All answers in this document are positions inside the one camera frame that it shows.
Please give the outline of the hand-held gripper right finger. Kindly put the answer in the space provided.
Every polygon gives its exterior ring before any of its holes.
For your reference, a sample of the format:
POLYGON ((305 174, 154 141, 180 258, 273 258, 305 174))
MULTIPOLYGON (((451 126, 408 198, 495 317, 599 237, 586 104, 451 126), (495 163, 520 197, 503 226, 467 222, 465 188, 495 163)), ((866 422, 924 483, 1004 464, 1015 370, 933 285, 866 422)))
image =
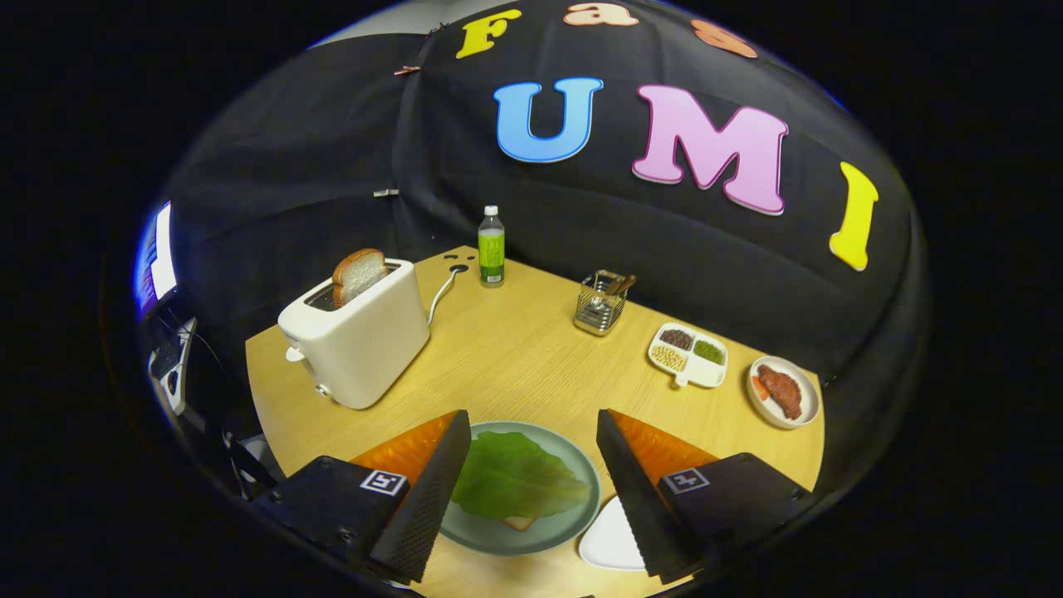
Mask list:
POLYGON ((718 458, 614 409, 596 442, 651 576, 672 582, 754 556, 816 496, 750 452, 718 458))

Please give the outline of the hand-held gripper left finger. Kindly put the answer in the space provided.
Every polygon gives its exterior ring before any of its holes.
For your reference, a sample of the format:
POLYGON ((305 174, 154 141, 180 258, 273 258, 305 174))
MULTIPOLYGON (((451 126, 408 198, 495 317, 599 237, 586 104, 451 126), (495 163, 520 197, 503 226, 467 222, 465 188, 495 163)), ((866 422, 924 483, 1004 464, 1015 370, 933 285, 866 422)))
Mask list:
POLYGON ((321 457, 252 501, 349 571, 421 582, 471 443, 456 409, 359 457, 321 457))

